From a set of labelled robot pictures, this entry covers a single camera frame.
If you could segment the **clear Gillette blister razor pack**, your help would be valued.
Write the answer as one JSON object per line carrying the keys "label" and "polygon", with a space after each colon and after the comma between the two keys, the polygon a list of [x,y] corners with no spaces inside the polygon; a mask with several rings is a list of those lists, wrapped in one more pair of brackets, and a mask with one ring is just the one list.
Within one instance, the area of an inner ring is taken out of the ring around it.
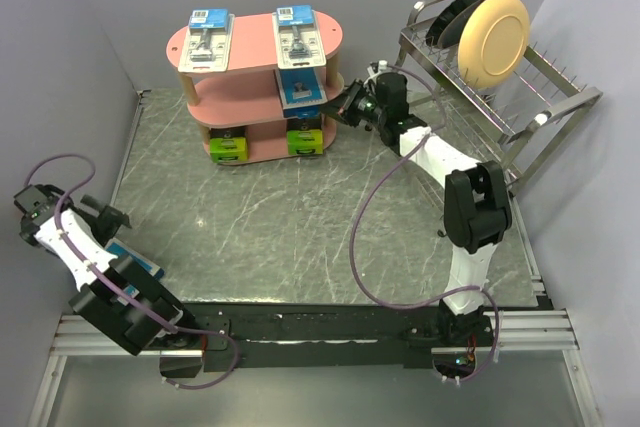
{"label": "clear Gillette blister razor pack", "polygon": [[280,70],[326,65],[316,13],[310,5],[278,7],[272,14],[272,23]]}

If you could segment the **blue white razor box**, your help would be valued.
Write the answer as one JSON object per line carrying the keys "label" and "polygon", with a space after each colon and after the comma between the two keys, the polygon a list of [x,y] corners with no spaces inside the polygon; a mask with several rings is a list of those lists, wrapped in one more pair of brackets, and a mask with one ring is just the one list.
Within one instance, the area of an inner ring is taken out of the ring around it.
{"label": "blue white razor box", "polygon": [[[164,270],[156,263],[139,254],[129,246],[125,245],[118,239],[111,239],[105,247],[106,251],[115,257],[128,256],[134,259],[154,280],[156,291],[159,291],[162,287],[160,280],[164,276]],[[119,288],[128,296],[134,298],[139,294],[139,290],[129,282],[120,281],[117,279],[118,274],[113,272],[105,272],[104,275],[111,280],[112,283],[117,284]]]}

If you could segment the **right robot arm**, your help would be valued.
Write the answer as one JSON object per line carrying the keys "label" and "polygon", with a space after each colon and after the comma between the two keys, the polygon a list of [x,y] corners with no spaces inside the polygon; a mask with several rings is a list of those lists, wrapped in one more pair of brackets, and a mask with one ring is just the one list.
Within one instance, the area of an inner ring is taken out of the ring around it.
{"label": "right robot arm", "polygon": [[437,331],[445,343],[460,345],[473,331],[468,315],[491,298],[485,288],[488,267],[512,226],[511,203],[498,162],[464,154],[438,136],[442,123],[428,123],[411,113],[407,95],[413,76],[399,66],[379,69],[319,110],[350,127],[374,128],[398,155],[399,167],[413,163],[443,188],[442,220],[452,259],[447,287],[435,298],[449,312],[438,320]]}

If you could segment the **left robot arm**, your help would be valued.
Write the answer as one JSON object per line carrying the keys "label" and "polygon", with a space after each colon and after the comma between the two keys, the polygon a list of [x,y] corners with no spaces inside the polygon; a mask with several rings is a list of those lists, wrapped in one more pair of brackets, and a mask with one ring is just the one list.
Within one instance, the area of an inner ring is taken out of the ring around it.
{"label": "left robot arm", "polygon": [[184,349],[198,337],[194,316],[135,255],[107,250],[127,214],[85,195],[79,206],[63,201],[51,184],[28,185],[14,196],[22,213],[20,237],[57,256],[74,277],[73,311],[132,355],[164,337]]}

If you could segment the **blue Harry's razor box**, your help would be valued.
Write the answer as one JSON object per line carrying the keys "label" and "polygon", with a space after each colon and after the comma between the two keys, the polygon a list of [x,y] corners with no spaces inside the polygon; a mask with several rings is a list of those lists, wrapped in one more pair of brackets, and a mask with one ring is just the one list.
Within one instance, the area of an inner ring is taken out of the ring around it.
{"label": "blue Harry's razor box", "polygon": [[314,68],[275,71],[279,96],[285,118],[316,118],[327,96]]}

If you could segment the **green black Gillette Labs box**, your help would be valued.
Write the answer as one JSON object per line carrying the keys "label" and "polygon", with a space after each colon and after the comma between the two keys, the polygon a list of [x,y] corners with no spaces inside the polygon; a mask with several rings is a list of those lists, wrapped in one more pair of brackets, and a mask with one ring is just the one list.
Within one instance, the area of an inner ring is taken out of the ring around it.
{"label": "green black Gillette Labs box", "polygon": [[289,155],[321,155],[324,145],[321,118],[288,118],[286,141]]}

